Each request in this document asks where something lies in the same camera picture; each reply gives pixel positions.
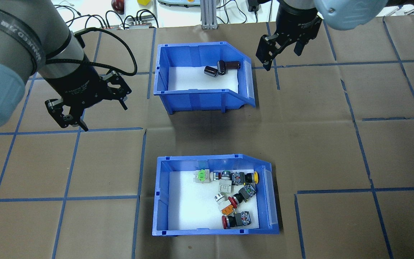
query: cable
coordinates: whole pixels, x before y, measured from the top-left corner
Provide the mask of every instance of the cable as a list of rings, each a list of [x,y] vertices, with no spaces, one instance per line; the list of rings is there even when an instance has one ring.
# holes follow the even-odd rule
[[[271,22],[272,2],[274,2],[274,0],[271,0],[271,7],[269,8],[269,19],[268,19],[268,23]]]
[[[218,16],[217,16],[217,18],[218,18],[218,19],[220,19],[220,21],[221,21],[223,24],[226,24],[226,23],[225,23],[225,21],[223,21],[223,19],[222,19],[222,18],[220,18],[220,17],[218,17]]]
[[[67,0],[63,0],[59,3],[59,5],[61,5],[63,2],[67,2],[69,5],[74,6],[72,3],[68,2]]]
[[[142,20],[142,14],[143,13],[150,13],[153,17],[154,17],[154,20],[156,21],[156,26],[159,28],[159,23],[157,22],[157,18],[156,18],[156,15],[154,15],[154,13],[152,13],[150,10],[148,10],[148,9],[142,9],[141,10],[141,13],[140,13],[140,16],[139,16],[139,20],[141,21]]]
[[[108,21],[108,13],[115,13],[119,17],[119,19],[121,20],[121,23],[120,24],[123,24],[124,23],[124,21],[122,20],[122,18],[119,16],[119,13],[116,13],[113,10],[107,10],[106,13],[105,13],[105,20],[106,20],[106,25],[108,26],[108,28],[110,28],[110,22]]]
[[[135,18],[134,18],[132,15],[128,15],[128,16],[126,16],[126,17],[124,18],[124,23],[123,23],[123,25],[122,25],[122,28],[124,28],[124,29],[129,28],[129,27],[125,27],[125,25],[129,25],[129,26],[131,26],[130,24],[125,23],[125,22],[127,21],[127,19],[128,19],[128,18],[132,18],[132,21],[133,21],[133,22],[134,22],[134,24],[135,24]]]
[[[64,8],[68,8],[70,10],[74,10],[79,16],[81,16],[81,13],[79,13],[78,10],[76,10],[75,8],[73,8],[71,6],[68,6],[68,5],[54,5],[54,6],[55,6],[55,8],[64,7]]]
[[[89,19],[90,19],[90,18],[95,18],[95,19],[97,19],[97,20],[98,20],[98,22],[100,23],[100,27],[101,27],[101,28],[103,28],[103,23],[102,23],[102,21],[100,21],[100,19],[99,19],[99,18],[97,18],[97,17],[96,17],[96,14],[95,14],[95,15],[90,15],[90,16],[89,16],[89,18],[87,18],[87,20],[86,20],[86,24],[84,25],[84,28],[87,28],[87,22],[89,21]]]
[[[240,10],[239,5],[237,4],[237,1],[236,0],[232,0],[232,1],[234,1],[236,3],[237,10],[239,10],[240,13],[242,13],[245,16],[245,20],[243,22],[241,22],[241,23],[246,23],[247,22],[247,15]]]
[[[74,15],[74,11],[69,9],[66,5],[61,5],[61,6],[58,6],[58,7],[55,7],[55,8],[57,9],[59,7],[64,7],[65,9],[69,10],[73,14],[73,19],[76,18],[76,16]]]
[[[75,34],[75,36],[81,36],[83,34],[89,33],[91,31],[101,31],[103,33],[106,33],[110,36],[113,36],[115,39],[117,39],[120,43],[122,43],[123,46],[125,46],[125,49],[127,49],[128,53],[130,54],[130,57],[132,58],[132,62],[133,62],[133,72],[129,73],[129,72],[125,72],[117,67],[113,67],[107,64],[101,64],[101,63],[96,63],[96,62],[90,62],[90,61],[84,61],[84,60],[78,60],[78,59],[48,59],[46,60],[46,64],[58,64],[58,63],[73,63],[73,64],[86,64],[86,65],[91,65],[91,66],[97,66],[97,67],[103,67],[103,68],[107,68],[107,69],[111,69],[114,70],[116,72],[119,72],[122,75],[125,76],[134,76],[137,73],[137,61],[135,61],[135,57],[133,56],[132,51],[130,50],[129,46],[125,43],[125,41],[123,41],[120,37],[114,35],[113,33],[111,33],[110,31],[107,31],[105,29],[102,28],[87,28],[84,29],[80,32],[77,32]]]
[[[230,23],[230,17],[228,16],[228,10],[226,9],[226,6],[224,6],[223,8],[225,9],[226,23]]]

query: blue plastic storage bin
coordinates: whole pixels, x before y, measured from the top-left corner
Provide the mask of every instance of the blue plastic storage bin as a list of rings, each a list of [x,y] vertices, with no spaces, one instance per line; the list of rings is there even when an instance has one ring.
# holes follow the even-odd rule
[[[169,67],[217,67],[219,60],[240,61],[237,74],[239,93],[228,89],[168,91]],[[178,110],[221,110],[224,113],[229,109],[239,109],[244,104],[255,107],[251,60],[225,41],[160,44],[157,48],[154,95],[161,97],[169,114]]]
[[[258,172],[256,185],[259,228],[169,230],[169,175],[171,172],[195,171],[199,169],[222,171],[225,169],[253,169]],[[195,217],[196,213],[187,215]],[[153,236],[180,235],[246,235],[279,234],[276,200],[272,182],[271,164],[243,154],[159,157],[157,159],[156,190],[154,197]]]

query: metal bracket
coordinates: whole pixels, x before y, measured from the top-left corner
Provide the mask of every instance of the metal bracket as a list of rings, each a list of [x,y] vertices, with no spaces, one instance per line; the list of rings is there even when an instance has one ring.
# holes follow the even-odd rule
[[[217,5],[215,0],[201,0],[201,28],[218,28]]]

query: black cable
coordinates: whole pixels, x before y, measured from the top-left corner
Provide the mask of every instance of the black cable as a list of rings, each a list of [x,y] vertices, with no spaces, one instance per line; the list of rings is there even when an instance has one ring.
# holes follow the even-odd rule
[[[226,23],[230,23],[230,17],[228,16],[228,10],[226,9],[226,6],[224,6],[223,8],[225,9]]]
[[[75,8],[73,8],[71,6],[68,6],[68,5],[54,5],[54,6],[55,6],[55,8],[64,7],[64,8],[68,8],[70,10],[74,10],[79,16],[81,16],[81,13],[79,13],[78,10],[76,10]]]
[[[274,0],[271,0],[271,7],[269,8],[269,19],[268,19],[268,23],[271,22],[272,2],[274,2]]]
[[[222,18],[220,18],[220,17],[218,17],[218,16],[217,16],[217,18],[218,18],[218,19],[220,19],[220,21],[221,21],[223,24],[226,24],[226,23],[225,23],[225,21],[223,21],[223,19],[222,19]]]
[[[71,24],[70,24],[70,25],[68,25],[68,27],[69,27],[69,26],[71,26],[71,25],[73,24],[73,21],[74,21],[74,20],[77,20],[77,19],[79,19],[79,18],[83,18],[83,17],[90,17],[90,16],[91,16],[90,14],[82,15],[82,16],[79,16],[79,17],[73,18],[73,19],[71,19],[71,20],[69,20],[69,21],[66,21],[65,23],[69,23],[69,22],[71,22]]]
[[[134,18],[132,15],[128,15],[128,16],[126,16],[126,17],[124,18],[124,23],[123,23],[123,25],[122,25],[122,28],[124,28],[124,29],[129,28],[129,27],[126,27],[125,25],[129,25],[129,26],[131,26],[130,24],[125,23],[125,22],[127,21],[127,19],[128,19],[128,18],[132,18],[132,21],[135,23],[135,18]]]
[[[102,19],[103,25],[104,25],[104,26],[106,25],[106,21],[105,21],[105,19],[103,19],[103,17],[102,17],[101,15],[98,15],[98,14],[93,14],[92,16],[97,16],[97,17],[99,17],[100,19]]]
[[[113,10],[107,10],[106,13],[105,13],[105,20],[106,20],[106,25],[108,26],[108,28],[110,28],[110,22],[108,22],[108,13],[115,13],[119,17],[119,19],[121,20],[121,23],[120,24],[123,24],[124,23],[124,21],[122,20],[122,18],[119,16],[119,13],[116,13]]]
[[[57,8],[60,8],[60,7],[64,7],[65,9],[69,10],[73,14],[73,19],[76,18],[76,16],[74,15],[74,11],[71,10],[71,9],[69,9],[68,6],[66,6],[66,5],[60,5],[60,6],[55,7],[55,8],[57,9]]]
[[[246,23],[246,22],[247,22],[247,15],[246,15],[244,12],[242,12],[242,11],[240,10],[239,5],[237,4],[237,1],[236,1],[236,0],[231,0],[231,1],[234,1],[234,2],[236,3],[237,10],[239,10],[239,11],[240,11],[240,13],[242,13],[242,14],[245,16],[245,21],[243,21],[243,22],[241,22],[241,23]]]
[[[95,15],[90,15],[90,16],[89,16],[89,18],[87,18],[87,20],[86,20],[86,24],[84,25],[84,28],[87,28],[87,22],[89,21],[89,19],[90,19],[90,18],[95,18],[95,19],[97,19],[97,20],[98,20],[98,22],[100,23],[100,28],[103,28],[103,23],[102,23],[102,21],[100,21],[100,19],[99,19],[99,18],[95,17]]]
[[[140,16],[139,16],[139,19],[140,19],[140,21],[142,20],[142,14],[143,13],[150,13],[153,17],[154,17],[154,20],[156,21],[156,26],[159,28],[159,23],[157,22],[157,18],[156,18],[156,15],[154,15],[154,13],[152,13],[150,10],[148,10],[148,9],[142,9],[141,10],[141,13],[140,13]]]
[[[120,43],[122,43],[122,45],[125,46],[125,49],[127,49],[128,53],[130,54],[130,57],[132,58],[133,72],[129,73],[129,72],[125,72],[125,71],[123,71],[123,70],[121,70],[117,67],[113,67],[113,66],[110,66],[110,65],[107,65],[107,64],[101,64],[101,63],[78,60],[78,59],[49,59],[49,60],[46,60],[46,64],[58,64],[58,63],[86,64],[86,65],[111,69],[111,70],[119,72],[120,74],[125,75],[125,76],[130,76],[131,77],[131,76],[136,75],[136,73],[137,73],[137,61],[135,61],[135,57],[133,56],[133,53],[130,50],[129,46],[120,37],[116,36],[115,34],[111,33],[110,31],[107,31],[107,30],[102,29],[102,28],[87,28],[87,29],[84,29],[84,30],[76,33],[75,36],[80,36],[80,35],[89,33],[91,31],[101,31],[101,32],[106,33],[110,36],[113,36],[115,39],[120,41]]]
[[[221,7],[224,7],[225,5],[227,5],[229,2],[234,1],[234,0],[229,0],[227,1],[224,5],[217,7],[217,9],[220,9]]]

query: electrical wire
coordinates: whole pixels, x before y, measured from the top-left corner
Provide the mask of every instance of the electrical wire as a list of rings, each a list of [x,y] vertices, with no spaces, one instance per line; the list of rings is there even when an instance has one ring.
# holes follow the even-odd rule
[[[71,6],[68,6],[68,5],[54,5],[54,6],[55,6],[55,8],[64,7],[64,8],[68,8],[70,10],[74,10],[79,16],[81,16],[81,13],[79,13],[78,10],[76,10],[75,8],[73,8]]]
[[[230,17],[228,16],[228,10],[226,9],[226,6],[224,6],[223,8],[225,10],[226,23],[230,23]]]
[[[110,22],[108,21],[108,13],[115,13],[119,17],[119,19],[121,20],[120,24],[124,23],[124,21],[122,20],[122,18],[119,15],[119,13],[116,13],[113,10],[107,10],[106,13],[105,13],[105,20],[106,20],[106,25],[108,26],[108,28],[110,28]]]
[[[123,41],[120,37],[116,36],[115,34],[111,33],[110,31],[107,31],[105,29],[102,28],[87,28],[82,30],[79,33],[76,33],[75,36],[81,36],[83,34],[89,33],[91,31],[100,31],[103,33],[106,33],[110,36],[113,36],[115,39],[117,39],[118,41],[120,41],[120,43],[122,43],[123,46],[125,46],[125,49],[127,49],[128,53],[130,54],[130,57],[132,59],[133,62],[133,72],[125,72],[117,67],[114,66],[110,66],[107,64],[101,64],[101,63],[97,63],[97,62],[91,62],[91,61],[84,61],[84,60],[78,60],[78,59],[48,59],[46,60],[46,64],[58,64],[58,63],[73,63],[73,64],[85,64],[85,65],[90,65],[90,66],[97,66],[97,67],[103,67],[103,68],[107,68],[110,70],[114,70],[116,72],[119,72],[122,75],[125,76],[134,76],[137,73],[137,61],[135,60],[135,57],[133,56],[133,53],[131,51],[131,49],[129,48],[129,46],[125,43],[125,41]]]
[[[148,10],[148,9],[142,9],[141,10],[141,13],[140,13],[140,16],[138,17],[138,19],[141,21],[142,20],[142,15],[143,15],[143,13],[149,13],[149,14],[151,14],[153,17],[154,17],[154,20],[156,21],[156,26],[159,28],[159,23],[157,22],[157,18],[156,18],[156,15],[154,15],[154,13],[152,13],[150,10]]]
[[[224,3],[222,6],[217,7],[217,9],[220,9],[222,7],[225,7],[230,2],[235,2],[236,7],[237,7],[237,10],[239,10],[240,13],[242,13],[244,15],[244,17],[245,17],[245,20],[243,22],[241,22],[241,23],[246,23],[247,22],[247,15],[244,12],[242,12],[242,10],[240,10],[239,5],[237,4],[236,0],[229,0],[226,3]]]
[[[86,20],[86,24],[84,25],[84,28],[87,28],[87,22],[89,21],[89,19],[90,19],[90,18],[95,18],[95,19],[97,19],[97,20],[98,20],[98,22],[100,23],[100,28],[104,28],[104,27],[103,27],[103,23],[102,23],[102,21],[100,21],[100,19],[96,17],[96,14],[95,14],[95,15],[91,15],[91,16],[89,16],[89,18],[87,18],[87,20]]]
[[[71,9],[69,9],[66,5],[60,5],[60,6],[55,7],[55,8],[57,9],[57,8],[60,8],[60,7],[64,7],[65,9],[69,10],[72,13],[72,15],[73,15],[73,19],[76,18],[76,16],[74,15],[74,11],[71,10]]]
[[[218,19],[220,19],[220,21],[221,21],[223,24],[226,24],[226,23],[225,23],[225,21],[223,21],[223,19],[222,19],[222,18],[220,18],[220,17],[218,17],[218,16],[217,16],[217,18],[218,18]]]
[[[271,7],[269,8],[269,18],[268,18],[268,23],[270,23],[270,22],[271,22],[272,2],[274,2],[274,0],[271,0]]]

